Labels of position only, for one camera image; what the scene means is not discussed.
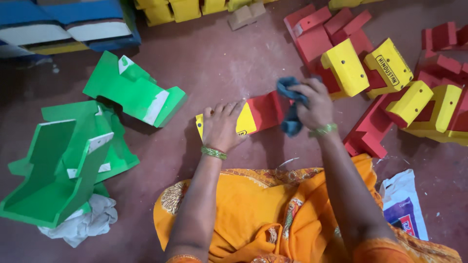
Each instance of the woman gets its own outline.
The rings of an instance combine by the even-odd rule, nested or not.
[[[317,79],[302,83],[290,90],[308,98],[298,116],[319,142],[326,173],[221,171],[224,153],[245,139],[235,127],[246,102],[218,104],[214,113],[206,108],[203,155],[193,179],[166,189],[154,206],[163,261],[461,262],[456,251],[385,221],[372,159],[349,158],[327,88]]]

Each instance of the white cloth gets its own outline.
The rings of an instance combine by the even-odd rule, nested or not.
[[[63,238],[73,248],[89,236],[109,232],[109,225],[117,221],[117,210],[114,208],[115,200],[93,194],[89,199],[89,205],[91,212],[82,214],[82,211],[77,211],[56,228],[43,226],[38,226],[38,228],[41,233],[52,239]]]

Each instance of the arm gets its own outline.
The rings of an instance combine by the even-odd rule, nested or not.
[[[227,105],[216,105],[214,113],[203,112],[203,143],[227,152],[246,137],[235,132],[237,118],[245,99]],[[190,182],[169,237],[164,253],[165,261],[178,255],[191,255],[202,262],[208,261],[208,250],[216,216],[216,186],[222,159],[202,155]]]
[[[291,87],[304,94],[309,107],[298,105],[298,116],[309,129],[333,123],[333,103],[325,85],[317,79]],[[349,252],[366,239],[390,238],[395,235],[366,185],[336,131],[318,137],[330,203]]]

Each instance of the hand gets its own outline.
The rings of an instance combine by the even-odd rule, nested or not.
[[[211,107],[203,111],[203,144],[207,147],[217,148],[223,152],[243,142],[247,135],[237,135],[235,128],[237,119],[245,105],[245,98],[239,102],[230,102],[226,105],[218,103],[211,114]]]
[[[302,93],[309,102],[308,108],[298,103],[299,120],[310,130],[333,123],[333,103],[328,95],[327,87],[318,79],[305,79],[301,83],[301,85],[289,87],[289,90]]]

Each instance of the white plastic bag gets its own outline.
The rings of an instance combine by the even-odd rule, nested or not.
[[[419,199],[414,185],[414,172],[408,169],[382,182],[379,190],[387,222],[400,220],[409,235],[428,241]]]

